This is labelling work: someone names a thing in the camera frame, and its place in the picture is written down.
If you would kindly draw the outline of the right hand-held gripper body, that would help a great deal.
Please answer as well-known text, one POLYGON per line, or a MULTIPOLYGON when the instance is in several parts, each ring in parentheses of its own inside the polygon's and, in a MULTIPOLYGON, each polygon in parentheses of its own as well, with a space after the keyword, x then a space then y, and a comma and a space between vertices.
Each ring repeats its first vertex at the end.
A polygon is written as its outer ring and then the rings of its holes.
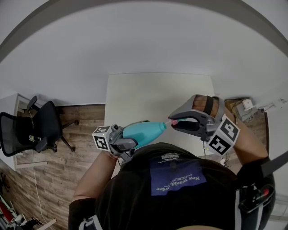
POLYGON ((225 102, 218 98, 219 109, 216 117, 208 116, 204 120, 204 131, 201 136, 204 152, 224 156, 234 147, 240 133, 237 117, 231 120, 225 114, 225 102))

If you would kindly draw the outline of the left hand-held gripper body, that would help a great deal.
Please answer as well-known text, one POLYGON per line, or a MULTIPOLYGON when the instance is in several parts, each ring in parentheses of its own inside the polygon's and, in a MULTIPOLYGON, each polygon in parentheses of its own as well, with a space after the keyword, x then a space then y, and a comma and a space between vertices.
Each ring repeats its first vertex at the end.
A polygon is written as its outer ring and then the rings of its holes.
POLYGON ((99 126, 92 133, 95 145, 98 150, 108 152, 115 158, 122 158, 123 162, 129 162, 132 160, 133 149, 119 150, 117 147, 117 140, 123 137, 123 127, 116 124, 112 126, 99 126))

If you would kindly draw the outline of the person's right hand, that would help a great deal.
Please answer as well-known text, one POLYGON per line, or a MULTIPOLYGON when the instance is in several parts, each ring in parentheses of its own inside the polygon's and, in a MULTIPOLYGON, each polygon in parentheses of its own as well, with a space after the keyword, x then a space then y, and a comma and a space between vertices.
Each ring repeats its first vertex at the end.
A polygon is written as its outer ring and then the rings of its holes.
POLYGON ((197 95, 192 108, 215 118, 219 109, 219 100, 210 96, 197 95))

